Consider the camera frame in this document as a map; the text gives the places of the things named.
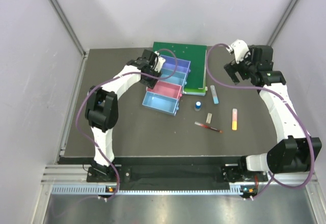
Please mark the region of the light blue tray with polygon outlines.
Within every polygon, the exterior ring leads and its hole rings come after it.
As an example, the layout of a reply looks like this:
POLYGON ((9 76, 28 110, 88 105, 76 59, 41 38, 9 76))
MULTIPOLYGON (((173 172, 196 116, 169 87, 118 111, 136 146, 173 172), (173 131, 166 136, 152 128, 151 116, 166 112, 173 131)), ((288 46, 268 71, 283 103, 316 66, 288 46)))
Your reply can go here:
POLYGON ((142 105, 172 116, 176 116, 176 113, 179 110, 178 99, 152 92, 146 92, 142 105))
POLYGON ((173 70, 162 68, 161 69, 161 78, 159 81, 164 81, 168 83, 172 83, 179 86, 186 85, 186 79, 189 74, 189 69, 182 68, 181 70, 177 70, 174 74, 173 70))

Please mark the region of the light green folder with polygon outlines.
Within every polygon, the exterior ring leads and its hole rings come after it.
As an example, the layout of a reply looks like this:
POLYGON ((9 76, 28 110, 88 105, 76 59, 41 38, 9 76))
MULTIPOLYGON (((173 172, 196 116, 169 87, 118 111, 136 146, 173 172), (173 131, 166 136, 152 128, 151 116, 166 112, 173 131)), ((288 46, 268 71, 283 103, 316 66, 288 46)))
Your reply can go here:
POLYGON ((191 60, 190 72, 187 76, 187 84, 184 86, 184 94, 205 96, 206 95, 206 53, 196 55, 191 60))

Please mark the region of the purple plastic tray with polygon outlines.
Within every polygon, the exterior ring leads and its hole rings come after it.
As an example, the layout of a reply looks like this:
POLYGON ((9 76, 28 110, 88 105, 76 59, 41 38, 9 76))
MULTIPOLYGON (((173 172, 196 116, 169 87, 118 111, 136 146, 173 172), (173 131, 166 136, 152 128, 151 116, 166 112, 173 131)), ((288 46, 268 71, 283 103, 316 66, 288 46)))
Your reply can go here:
POLYGON ((176 72, 182 72, 182 73, 190 73, 190 66, 191 66, 191 62, 187 61, 187 60, 183 60, 183 59, 177 59, 177 66, 175 63, 175 58, 174 57, 169 57, 167 55, 161 55, 163 58, 166 59, 162 70, 166 69, 166 70, 170 70, 173 71, 176 68, 176 72))

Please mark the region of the pink plastic tray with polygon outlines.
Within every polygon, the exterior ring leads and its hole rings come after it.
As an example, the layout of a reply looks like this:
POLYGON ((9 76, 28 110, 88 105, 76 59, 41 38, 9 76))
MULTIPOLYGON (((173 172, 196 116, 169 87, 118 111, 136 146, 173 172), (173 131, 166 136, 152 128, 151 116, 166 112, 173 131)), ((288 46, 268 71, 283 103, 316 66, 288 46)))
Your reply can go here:
POLYGON ((146 88, 146 91, 174 99, 182 97, 182 86, 160 80, 155 84, 154 88, 146 88))

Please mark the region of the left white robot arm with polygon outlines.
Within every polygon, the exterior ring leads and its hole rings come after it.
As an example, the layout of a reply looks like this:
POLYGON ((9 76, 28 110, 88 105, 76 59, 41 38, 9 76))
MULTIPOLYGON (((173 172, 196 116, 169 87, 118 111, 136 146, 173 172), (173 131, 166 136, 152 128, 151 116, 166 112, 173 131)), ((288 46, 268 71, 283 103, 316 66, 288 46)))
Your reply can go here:
POLYGON ((119 116, 119 98, 138 82, 149 88, 155 87, 165 61, 159 52, 145 49, 141 57, 127 62, 114 81, 97 88, 88 99, 85 118, 96 143, 92 168, 103 181, 113 180, 116 174, 115 168, 109 163, 115 158, 112 135, 119 116))

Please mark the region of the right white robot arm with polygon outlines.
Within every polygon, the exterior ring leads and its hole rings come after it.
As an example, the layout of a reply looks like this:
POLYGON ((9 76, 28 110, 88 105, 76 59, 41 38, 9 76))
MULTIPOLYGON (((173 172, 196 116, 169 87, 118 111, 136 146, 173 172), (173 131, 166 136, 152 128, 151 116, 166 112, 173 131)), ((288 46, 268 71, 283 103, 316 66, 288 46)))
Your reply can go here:
POLYGON ((316 160, 321 141, 303 130, 288 95, 286 79, 281 71, 273 70, 273 48, 267 45, 247 45, 234 41, 229 52, 235 59, 224 66, 235 84, 239 79, 250 80, 265 103, 275 127, 277 144, 267 153, 243 156, 238 176, 250 181, 257 172, 274 174, 308 172, 316 160))

